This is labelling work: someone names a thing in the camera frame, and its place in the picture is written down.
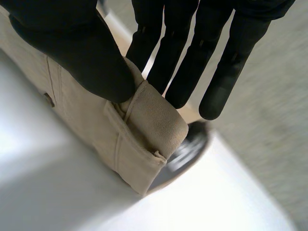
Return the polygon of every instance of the finger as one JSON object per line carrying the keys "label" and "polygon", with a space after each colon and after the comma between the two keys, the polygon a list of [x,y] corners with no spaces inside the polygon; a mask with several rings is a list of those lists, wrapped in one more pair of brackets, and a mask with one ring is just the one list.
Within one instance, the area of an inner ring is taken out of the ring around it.
{"label": "finger", "polygon": [[197,6],[198,0],[167,0],[165,3],[166,32],[147,78],[161,94],[179,61]]}
{"label": "finger", "polygon": [[[45,26],[44,20],[31,24],[31,17],[35,19],[37,16],[36,11],[48,11],[49,2],[38,4],[31,15],[25,9],[14,11],[18,18],[25,18],[28,23],[22,24],[11,14],[11,24],[21,38],[59,63],[86,90],[115,103],[128,100],[135,92],[134,79],[107,25],[95,11],[96,2],[84,9],[90,20],[78,17],[77,12],[71,12],[74,7],[61,5],[62,2],[53,1],[52,4],[59,3],[60,15],[64,18],[70,18],[76,13],[76,17],[69,20],[69,25],[58,21],[52,24],[49,20],[46,20]],[[48,11],[45,17],[50,16],[52,19],[55,14],[57,11]]]}
{"label": "finger", "polygon": [[163,0],[132,0],[138,30],[126,57],[143,71],[159,41],[163,21]]}
{"label": "finger", "polygon": [[213,120],[221,114],[249,54],[269,25],[270,21],[235,13],[225,51],[199,106],[204,119]]}
{"label": "finger", "polygon": [[200,1],[192,43],[166,93],[166,99],[175,108],[183,107],[189,100],[232,10],[230,5],[215,0]]}

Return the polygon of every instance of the black glove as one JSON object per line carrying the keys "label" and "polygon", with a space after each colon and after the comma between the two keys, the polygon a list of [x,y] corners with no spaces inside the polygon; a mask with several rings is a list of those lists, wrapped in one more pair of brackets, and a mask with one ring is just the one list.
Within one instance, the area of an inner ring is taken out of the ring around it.
{"label": "black glove", "polygon": [[86,90],[122,103],[134,94],[134,79],[96,3],[0,0],[26,42],[54,59]]}
{"label": "black glove", "polygon": [[132,0],[138,31],[126,55],[142,71],[160,38],[163,10],[166,33],[147,80],[161,94],[167,88],[187,41],[196,14],[192,43],[166,92],[166,99],[181,108],[188,101],[218,43],[232,10],[230,38],[199,106],[204,119],[217,118],[254,45],[271,20],[283,17],[295,0]]}

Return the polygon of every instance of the seam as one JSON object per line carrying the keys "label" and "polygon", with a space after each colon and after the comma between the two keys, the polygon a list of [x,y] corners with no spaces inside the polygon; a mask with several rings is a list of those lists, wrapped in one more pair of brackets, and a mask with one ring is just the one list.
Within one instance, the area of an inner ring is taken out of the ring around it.
{"label": "seam", "polygon": [[55,94],[54,94],[54,90],[53,90],[53,83],[52,83],[52,78],[51,78],[51,72],[50,72],[50,67],[49,67],[48,56],[47,55],[44,55],[44,56],[45,56],[47,72],[48,72],[48,76],[49,76],[49,80],[50,80],[50,84],[51,84],[51,90],[52,90],[52,94],[53,94],[53,99],[54,99],[55,104],[57,105],[57,100],[56,100],[56,97],[55,97]]}
{"label": "seam", "polygon": [[60,106],[63,108],[63,100],[62,100],[62,67],[58,64],[58,86],[59,86],[59,101]]}
{"label": "seam", "polygon": [[[112,105],[110,105],[110,104],[111,104],[110,102],[107,102],[107,104],[105,106],[105,112],[107,113],[107,116],[108,116],[109,120],[115,126],[115,129],[117,130],[117,132],[122,134],[121,138],[125,139],[126,142],[130,145],[130,147],[135,152],[137,152],[139,154],[139,156],[141,156],[143,158],[146,158],[148,161],[150,161],[151,164],[153,164],[153,165],[157,165],[157,164],[165,165],[166,164],[166,159],[163,156],[155,156],[155,155],[153,155],[153,153],[147,151],[146,149],[143,149],[142,147],[139,147],[139,146],[135,146],[138,143],[131,138],[132,134],[128,130],[126,130],[125,128],[122,128],[122,126],[120,125],[121,122],[117,121],[117,117],[119,115],[116,115],[116,112],[114,112],[112,110],[112,108],[111,108]],[[142,155],[141,154],[142,152],[148,152],[151,155],[151,157],[147,156],[147,155]]]}
{"label": "seam", "polygon": [[130,116],[130,114],[131,114],[131,112],[132,112],[132,110],[133,110],[133,108],[135,106],[136,101],[139,99],[141,94],[144,92],[145,87],[147,86],[146,83],[147,83],[147,81],[144,80],[140,84],[139,88],[137,89],[137,92],[135,93],[134,97],[132,98],[132,100],[131,100],[131,102],[129,104],[128,110],[127,110],[125,118],[124,118],[124,122],[127,122],[128,118],[129,118],[129,116]]}
{"label": "seam", "polygon": [[119,153],[120,153],[120,145],[121,145],[121,141],[122,141],[122,137],[119,133],[118,137],[117,137],[117,140],[116,140],[116,145],[115,145],[115,153],[114,153],[114,169],[116,172],[118,172],[118,169],[119,169]]}

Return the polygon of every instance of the floor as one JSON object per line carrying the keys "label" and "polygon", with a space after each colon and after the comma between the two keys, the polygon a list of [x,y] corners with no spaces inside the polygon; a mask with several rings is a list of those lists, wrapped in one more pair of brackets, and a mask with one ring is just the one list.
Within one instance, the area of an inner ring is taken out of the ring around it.
{"label": "floor", "polygon": [[1,231],[296,231],[215,131],[191,169],[141,198],[1,50],[0,108]]}
{"label": "floor", "polygon": [[[130,0],[110,0],[108,5],[131,32],[136,30]],[[222,115],[212,122],[303,231],[308,230],[307,21],[308,2],[297,0],[284,18],[272,22]],[[192,96],[196,108],[227,42],[230,23]]]}

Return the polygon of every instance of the khaki pants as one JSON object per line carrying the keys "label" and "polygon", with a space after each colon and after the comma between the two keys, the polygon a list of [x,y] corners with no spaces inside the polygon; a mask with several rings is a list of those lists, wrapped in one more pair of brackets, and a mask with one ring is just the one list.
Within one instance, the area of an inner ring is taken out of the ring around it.
{"label": "khaki pants", "polygon": [[[116,27],[110,27],[125,52],[129,43],[118,34]],[[137,91],[127,102],[113,104],[85,90],[54,60],[23,41],[2,7],[0,28],[0,49],[48,99],[55,113],[132,189],[146,195],[185,139],[186,122],[190,122],[193,111],[188,107],[181,111],[185,122],[128,60]]]}

